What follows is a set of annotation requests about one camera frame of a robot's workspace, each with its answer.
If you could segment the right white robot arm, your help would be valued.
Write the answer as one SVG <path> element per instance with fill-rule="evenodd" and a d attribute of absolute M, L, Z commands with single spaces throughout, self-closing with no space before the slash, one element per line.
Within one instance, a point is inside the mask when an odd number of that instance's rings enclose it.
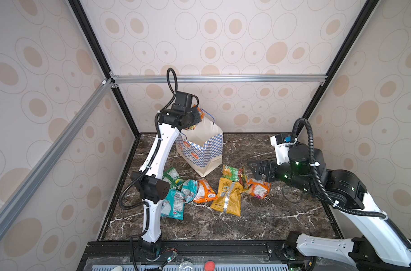
<path fill-rule="evenodd" d="M 276 157 L 250 160 L 254 178 L 281 181 L 309 194 L 344 214 L 361 232 L 361 237 L 330 239 L 292 231 L 282 245 L 283 257 L 288 261 L 320 257 L 359 271 L 411 271 L 411 240 L 377 206 L 354 173 L 326 167 L 307 119 L 297 119 L 289 137 L 270 140 Z"/>

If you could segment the green Fox's spring tea bag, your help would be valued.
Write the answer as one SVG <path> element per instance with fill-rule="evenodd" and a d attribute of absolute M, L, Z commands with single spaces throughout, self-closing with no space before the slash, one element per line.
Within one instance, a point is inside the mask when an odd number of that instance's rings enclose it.
<path fill-rule="evenodd" d="M 169 168 L 163 173 L 162 180 L 169 183 L 171 189 L 176 190 L 181 190 L 185 182 L 174 167 Z"/>

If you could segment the teal snack bag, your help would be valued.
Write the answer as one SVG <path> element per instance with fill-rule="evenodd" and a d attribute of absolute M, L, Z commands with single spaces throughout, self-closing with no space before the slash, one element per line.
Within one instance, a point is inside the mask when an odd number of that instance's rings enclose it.
<path fill-rule="evenodd" d="M 170 189 L 162 201 L 161 216 L 183 220 L 185 195 L 175 189 Z"/>
<path fill-rule="evenodd" d="M 181 192 L 184 194 L 184 199 L 187 203 L 190 203 L 195 199 L 197 190 L 197 181 L 187 180 L 183 183 Z"/>

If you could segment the yellow snack bag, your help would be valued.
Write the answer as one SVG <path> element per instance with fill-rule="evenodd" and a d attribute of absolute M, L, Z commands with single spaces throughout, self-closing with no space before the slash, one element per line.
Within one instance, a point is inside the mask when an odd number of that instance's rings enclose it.
<path fill-rule="evenodd" d="M 243 186 L 228 178 L 220 178 L 217 198 L 211 204 L 211 209 L 240 217 L 241 193 Z"/>

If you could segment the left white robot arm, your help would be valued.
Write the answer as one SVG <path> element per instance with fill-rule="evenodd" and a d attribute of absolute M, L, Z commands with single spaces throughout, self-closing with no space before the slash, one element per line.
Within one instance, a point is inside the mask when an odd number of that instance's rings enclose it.
<path fill-rule="evenodd" d="M 152 257 L 159 257 L 162 232 L 160 218 L 162 201 L 170 190 L 170 183 L 162 179 L 170 150 L 182 130 L 202 121 L 199 98 L 178 91 L 178 80 L 173 68 L 168 68 L 167 83 L 173 96 L 157 112 L 154 119 L 156 137 L 150 153 L 139 171 L 132 173 L 132 181 L 122 192 L 118 205 L 123 210 L 143 207 L 142 232 L 130 237 L 138 240 L 138 248 Z"/>

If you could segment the colourful fruit candy bag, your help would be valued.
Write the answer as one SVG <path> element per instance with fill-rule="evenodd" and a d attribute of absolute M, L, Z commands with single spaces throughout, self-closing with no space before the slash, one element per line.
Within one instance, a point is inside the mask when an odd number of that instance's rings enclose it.
<path fill-rule="evenodd" d="M 204 119 L 204 112 L 201 108 L 192 108 L 192 115 L 194 117 L 193 123 L 187 128 L 188 131 L 194 130 L 196 126 Z"/>

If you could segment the orange Fox's candy bag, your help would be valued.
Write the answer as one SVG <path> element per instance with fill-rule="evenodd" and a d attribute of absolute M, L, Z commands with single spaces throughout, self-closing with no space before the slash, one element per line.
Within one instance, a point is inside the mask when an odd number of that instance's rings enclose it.
<path fill-rule="evenodd" d="M 197 180 L 197 193 L 193 201 L 195 203 L 206 203 L 217 199 L 217 194 L 205 179 Z"/>

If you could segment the green corn snack bag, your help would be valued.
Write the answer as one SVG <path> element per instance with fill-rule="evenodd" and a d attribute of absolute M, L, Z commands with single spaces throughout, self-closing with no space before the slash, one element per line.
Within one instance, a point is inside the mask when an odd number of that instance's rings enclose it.
<path fill-rule="evenodd" d="M 242 184 L 244 180 L 244 169 L 224 165 L 222 168 L 222 178 L 227 178 L 232 182 L 239 182 Z"/>

